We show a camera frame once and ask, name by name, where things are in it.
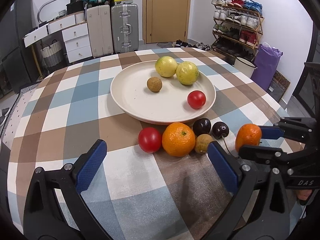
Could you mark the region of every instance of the orange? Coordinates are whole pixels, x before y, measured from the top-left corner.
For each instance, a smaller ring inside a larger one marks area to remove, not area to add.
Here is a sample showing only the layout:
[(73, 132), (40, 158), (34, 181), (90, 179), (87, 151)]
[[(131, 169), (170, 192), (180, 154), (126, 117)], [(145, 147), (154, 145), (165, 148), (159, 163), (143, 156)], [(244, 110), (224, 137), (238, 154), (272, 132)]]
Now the orange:
[(261, 137), (262, 132), (258, 125), (252, 123), (243, 125), (239, 129), (236, 137), (236, 151), (238, 152), (239, 148), (245, 144), (258, 146)]
[(162, 147), (172, 156), (183, 157), (189, 154), (196, 144), (193, 130), (180, 122), (170, 124), (162, 135)]

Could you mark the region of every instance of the refrigerator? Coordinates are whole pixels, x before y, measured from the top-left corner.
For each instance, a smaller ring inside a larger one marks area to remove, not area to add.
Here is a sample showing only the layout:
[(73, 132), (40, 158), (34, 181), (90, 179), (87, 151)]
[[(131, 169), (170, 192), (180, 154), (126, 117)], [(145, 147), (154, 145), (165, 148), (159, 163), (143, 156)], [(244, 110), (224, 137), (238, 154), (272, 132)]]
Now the refrigerator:
[(15, 93), (39, 77), (31, 47), (22, 39), (30, 31), (31, 0), (16, 0), (0, 22), (0, 62)]

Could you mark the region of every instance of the drawer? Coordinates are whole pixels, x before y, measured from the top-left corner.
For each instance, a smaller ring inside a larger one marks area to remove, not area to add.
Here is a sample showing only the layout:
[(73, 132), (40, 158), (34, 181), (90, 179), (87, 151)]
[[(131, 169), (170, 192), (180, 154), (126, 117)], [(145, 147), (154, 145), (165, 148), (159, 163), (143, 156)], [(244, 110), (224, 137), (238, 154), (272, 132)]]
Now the drawer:
[(90, 46), (89, 35), (75, 38), (70, 41), (66, 41), (65, 45), (66, 45), (67, 52), (73, 51), (75, 49), (80, 49), (86, 46)]
[(72, 25), (76, 25), (75, 15), (70, 15), (67, 17), (64, 17), (60, 20), (56, 20), (52, 23), (49, 23), (48, 25), (48, 31), (49, 34), (55, 33), (57, 31), (63, 30), (65, 28), (68, 28)]
[(41, 26), (40, 28), (34, 30), (33, 32), (27, 34), (24, 37), (24, 45), (28, 47), (29, 45), (39, 41), (40, 39), (48, 36), (47, 25)]
[(88, 25), (87, 23), (79, 24), (77, 26), (68, 28), (62, 31), (62, 36), (64, 41), (69, 41), (81, 36), (88, 35)]
[(70, 63), (92, 56), (90, 46), (83, 47), (80, 49), (75, 49), (73, 51), (69, 51), (69, 52), (67, 52), (67, 54), (68, 54), (68, 59), (69, 59)]

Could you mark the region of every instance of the suitcase handle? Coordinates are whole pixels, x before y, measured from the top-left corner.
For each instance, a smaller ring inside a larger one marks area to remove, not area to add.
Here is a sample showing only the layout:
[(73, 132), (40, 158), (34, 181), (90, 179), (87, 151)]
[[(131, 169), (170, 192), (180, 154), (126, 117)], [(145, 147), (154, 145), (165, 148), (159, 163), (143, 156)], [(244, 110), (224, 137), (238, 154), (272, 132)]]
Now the suitcase handle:
[(127, 26), (129, 27), (129, 33), (127, 35), (129, 35), (131, 33), (132, 27), (131, 24), (127, 23)]

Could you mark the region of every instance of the white plate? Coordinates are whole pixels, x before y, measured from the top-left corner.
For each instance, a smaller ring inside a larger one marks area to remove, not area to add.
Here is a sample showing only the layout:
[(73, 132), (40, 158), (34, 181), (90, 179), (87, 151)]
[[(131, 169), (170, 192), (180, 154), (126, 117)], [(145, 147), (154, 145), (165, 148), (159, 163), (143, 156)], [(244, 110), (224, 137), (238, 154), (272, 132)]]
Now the white plate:
[[(152, 123), (167, 125), (173, 122), (188, 122), (205, 114), (216, 100), (216, 90), (211, 81), (201, 72), (197, 82), (191, 86), (182, 85), (176, 75), (161, 77), (155, 70), (156, 61), (133, 64), (122, 70), (111, 82), (111, 96), (116, 104), (132, 117)], [(150, 77), (162, 81), (158, 93), (147, 88)], [(187, 102), (188, 94), (202, 91), (206, 103), (200, 109), (193, 109)]]

